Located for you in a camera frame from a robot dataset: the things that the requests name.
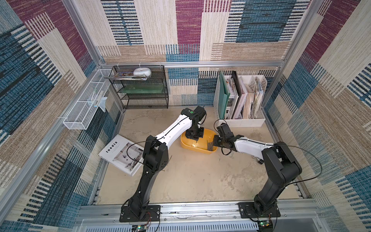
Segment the steel nail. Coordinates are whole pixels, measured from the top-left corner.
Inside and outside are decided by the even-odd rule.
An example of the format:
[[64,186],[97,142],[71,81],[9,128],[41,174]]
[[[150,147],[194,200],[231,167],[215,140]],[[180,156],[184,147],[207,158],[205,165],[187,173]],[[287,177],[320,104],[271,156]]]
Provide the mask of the steel nail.
[[208,151],[214,151],[213,142],[207,142],[207,150]]

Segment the yellow plastic storage box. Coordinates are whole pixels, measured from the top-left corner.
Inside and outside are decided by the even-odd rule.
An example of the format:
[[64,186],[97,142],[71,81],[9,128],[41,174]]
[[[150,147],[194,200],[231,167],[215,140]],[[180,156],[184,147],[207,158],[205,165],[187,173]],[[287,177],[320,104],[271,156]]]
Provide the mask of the yellow plastic storage box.
[[214,151],[207,150],[207,142],[213,142],[216,133],[213,130],[204,129],[203,138],[198,141],[193,139],[187,139],[185,132],[181,135],[181,147],[195,152],[200,152],[203,154],[211,154],[218,150],[218,147],[214,146]]

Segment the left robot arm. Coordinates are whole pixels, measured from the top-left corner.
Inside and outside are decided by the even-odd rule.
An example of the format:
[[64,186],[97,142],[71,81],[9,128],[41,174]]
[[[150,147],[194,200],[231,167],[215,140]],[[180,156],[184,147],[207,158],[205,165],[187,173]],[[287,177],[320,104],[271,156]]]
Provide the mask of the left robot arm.
[[134,195],[128,199],[128,208],[134,217],[143,219],[148,211],[149,197],[155,179],[169,162],[169,148],[184,132],[189,139],[198,141],[203,137],[202,119],[206,110],[197,106],[194,110],[183,109],[174,123],[156,136],[148,136],[143,152],[143,172]]

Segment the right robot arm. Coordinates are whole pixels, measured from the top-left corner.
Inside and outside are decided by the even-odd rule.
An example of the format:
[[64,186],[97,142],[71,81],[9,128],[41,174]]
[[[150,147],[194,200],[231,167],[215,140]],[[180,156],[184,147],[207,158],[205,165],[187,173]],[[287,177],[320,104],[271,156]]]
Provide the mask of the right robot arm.
[[265,165],[268,179],[254,198],[253,210],[258,217],[267,214],[285,187],[302,173],[299,162],[284,142],[269,144],[234,135],[226,123],[219,125],[216,130],[218,135],[213,140],[215,147],[252,155]]

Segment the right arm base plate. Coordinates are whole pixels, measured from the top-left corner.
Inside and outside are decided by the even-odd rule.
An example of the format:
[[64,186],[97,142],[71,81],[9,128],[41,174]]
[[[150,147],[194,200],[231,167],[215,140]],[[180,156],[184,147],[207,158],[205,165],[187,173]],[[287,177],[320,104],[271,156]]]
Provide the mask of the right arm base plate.
[[237,204],[241,218],[279,218],[281,213],[278,209],[277,203],[274,203],[272,207],[263,208],[258,206],[257,203],[249,202],[239,202]]

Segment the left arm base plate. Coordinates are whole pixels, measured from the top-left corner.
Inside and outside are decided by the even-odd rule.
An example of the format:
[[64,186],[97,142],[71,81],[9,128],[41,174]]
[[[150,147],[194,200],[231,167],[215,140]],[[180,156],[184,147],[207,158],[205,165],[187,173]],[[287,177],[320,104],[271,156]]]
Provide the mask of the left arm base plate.
[[134,212],[129,206],[122,206],[119,222],[157,222],[160,221],[160,213],[160,205],[148,205],[138,212]]

